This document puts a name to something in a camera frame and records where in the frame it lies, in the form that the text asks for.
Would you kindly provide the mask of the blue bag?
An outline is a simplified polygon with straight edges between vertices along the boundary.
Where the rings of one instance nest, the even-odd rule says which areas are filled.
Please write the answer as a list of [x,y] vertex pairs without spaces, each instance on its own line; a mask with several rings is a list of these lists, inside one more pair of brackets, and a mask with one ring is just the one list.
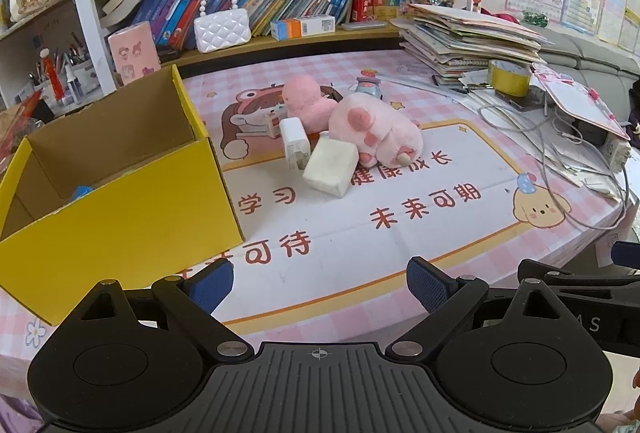
[[80,185],[74,190],[72,193],[72,197],[70,197],[71,201],[75,201],[81,197],[84,197],[93,192],[93,188],[91,186]]

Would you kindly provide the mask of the pink pig plush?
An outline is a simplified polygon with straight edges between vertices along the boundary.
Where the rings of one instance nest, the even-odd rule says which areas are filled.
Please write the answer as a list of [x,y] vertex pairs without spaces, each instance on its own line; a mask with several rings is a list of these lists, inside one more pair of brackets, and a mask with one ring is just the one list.
[[418,125],[366,93],[352,93],[337,103],[329,119],[329,135],[357,147],[361,167],[408,167],[421,157],[423,136]]

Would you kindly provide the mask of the white sponge block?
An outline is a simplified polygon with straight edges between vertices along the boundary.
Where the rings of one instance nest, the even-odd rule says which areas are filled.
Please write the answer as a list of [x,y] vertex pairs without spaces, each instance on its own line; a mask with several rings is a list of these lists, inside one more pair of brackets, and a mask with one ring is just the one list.
[[355,144],[320,138],[303,173],[303,179],[314,190],[342,198],[348,190],[358,164]]

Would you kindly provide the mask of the white charger adapter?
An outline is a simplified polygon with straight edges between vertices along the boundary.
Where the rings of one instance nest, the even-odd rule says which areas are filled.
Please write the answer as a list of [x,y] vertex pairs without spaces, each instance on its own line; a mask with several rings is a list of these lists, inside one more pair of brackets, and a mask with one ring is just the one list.
[[310,141],[302,121],[285,118],[279,124],[284,158],[291,170],[304,171],[311,155]]

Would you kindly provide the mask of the pink duck plush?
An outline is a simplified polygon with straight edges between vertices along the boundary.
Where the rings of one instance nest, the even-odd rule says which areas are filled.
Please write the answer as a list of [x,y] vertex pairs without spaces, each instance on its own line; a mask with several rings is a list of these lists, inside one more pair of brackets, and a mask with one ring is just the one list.
[[311,76],[288,79],[282,88],[282,98],[290,118],[298,118],[308,134],[329,129],[329,120],[337,101],[322,93],[320,84]]

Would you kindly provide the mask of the small white staple box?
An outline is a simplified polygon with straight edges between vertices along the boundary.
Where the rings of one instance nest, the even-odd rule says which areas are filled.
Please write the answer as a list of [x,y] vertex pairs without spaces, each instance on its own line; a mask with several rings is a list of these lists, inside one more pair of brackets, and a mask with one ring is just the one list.
[[265,114],[265,127],[267,135],[270,138],[278,138],[280,136],[280,122],[285,119],[287,115],[288,113],[283,107],[273,108],[268,114]]

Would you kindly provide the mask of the yellow cardboard box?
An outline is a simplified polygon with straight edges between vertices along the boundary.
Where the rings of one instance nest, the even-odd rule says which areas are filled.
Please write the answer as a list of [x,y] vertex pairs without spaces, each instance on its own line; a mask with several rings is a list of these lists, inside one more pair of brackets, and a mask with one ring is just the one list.
[[[93,192],[71,201],[80,185]],[[1,182],[2,289],[51,325],[102,279],[144,288],[242,239],[172,67],[23,138]]]

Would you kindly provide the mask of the pink checkered tablecloth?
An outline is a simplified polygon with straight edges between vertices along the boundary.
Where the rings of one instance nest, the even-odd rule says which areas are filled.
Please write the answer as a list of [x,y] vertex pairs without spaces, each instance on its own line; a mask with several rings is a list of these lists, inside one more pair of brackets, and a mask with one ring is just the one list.
[[[243,234],[208,263],[233,265],[233,288],[215,317],[250,343],[333,342],[367,335],[421,313],[405,268],[418,255],[452,276],[514,283],[524,259],[563,265],[622,216],[620,196],[544,170],[527,150],[473,112],[469,98],[385,84],[384,100],[419,124],[421,157],[409,167],[352,175],[342,198],[311,188],[288,167],[282,143],[244,135],[233,153],[220,137],[233,109],[274,101],[281,84],[307,71],[347,90],[372,66],[409,75],[398,51],[293,58],[182,79],[207,129]],[[57,325],[1,286],[1,390],[28,398],[27,369]]]

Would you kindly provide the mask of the yellow tape roll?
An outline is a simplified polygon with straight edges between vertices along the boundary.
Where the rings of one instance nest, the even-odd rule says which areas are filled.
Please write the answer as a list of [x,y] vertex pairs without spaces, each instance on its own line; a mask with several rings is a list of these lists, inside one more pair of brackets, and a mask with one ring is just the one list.
[[528,93],[530,68],[507,62],[491,60],[488,67],[488,84],[496,91],[513,97],[525,97]]

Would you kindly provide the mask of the white pen organiser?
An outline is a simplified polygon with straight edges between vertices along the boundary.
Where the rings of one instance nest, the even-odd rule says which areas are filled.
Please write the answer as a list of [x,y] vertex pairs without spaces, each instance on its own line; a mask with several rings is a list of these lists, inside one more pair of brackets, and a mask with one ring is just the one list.
[[73,79],[76,80],[77,86],[81,90],[81,95],[78,97],[79,101],[88,101],[91,97],[102,95],[100,82],[93,64],[90,60],[85,60],[76,65],[65,63],[58,73],[58,81],[60,81],[64,93],[62,104],[55,98],[51,81],[45,74],[37,78],[38,83],[35,83],[33,78],[28,79],[24,86],[14,94],[14,101],[24,102],[32,94],[40,93],[40,98],[50,108],[58,109],[61,106],[73,105],[76,103],[75,94],[70,89],[70,82]]

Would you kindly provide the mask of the pink sticker cylinder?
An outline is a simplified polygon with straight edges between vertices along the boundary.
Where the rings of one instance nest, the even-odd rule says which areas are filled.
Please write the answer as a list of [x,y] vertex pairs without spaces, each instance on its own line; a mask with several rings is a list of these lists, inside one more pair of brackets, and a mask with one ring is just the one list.
[[149,22],[118,30],[107,38],[107,42],[122,83],[128,84],[160,70]]

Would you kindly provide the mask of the stack of paper booklets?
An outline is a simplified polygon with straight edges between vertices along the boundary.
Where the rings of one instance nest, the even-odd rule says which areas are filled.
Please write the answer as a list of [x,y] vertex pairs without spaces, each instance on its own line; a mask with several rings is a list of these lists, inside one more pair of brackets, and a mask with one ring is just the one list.
[[410,4],[390,23],[402,48],[426,66],[436,86],[462,89],[472,72],[493,60],[528,67],[541,62],[550,41],[539,32],[500,17],[431,4]]

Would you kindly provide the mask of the white quilted pearl handbag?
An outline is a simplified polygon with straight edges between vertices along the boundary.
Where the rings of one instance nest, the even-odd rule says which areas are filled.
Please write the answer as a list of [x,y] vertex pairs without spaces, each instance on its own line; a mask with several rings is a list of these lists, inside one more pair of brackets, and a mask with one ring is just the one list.
[[209,1],[200,1],[198,17],[193,23],[198,52],[208,54],[249,42],[252,37],[250,16],[245,8],[238,7],[238,0],[230,0],[227,11],[207,14]]

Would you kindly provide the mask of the orange white medicine box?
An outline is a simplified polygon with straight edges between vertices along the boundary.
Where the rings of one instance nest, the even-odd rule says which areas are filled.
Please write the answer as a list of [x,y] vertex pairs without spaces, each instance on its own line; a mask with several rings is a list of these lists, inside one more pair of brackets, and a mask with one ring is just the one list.
[[270,36],[276,41],[333,34],[334,31],[335,17],[332,15],[281,19],[270,24]]

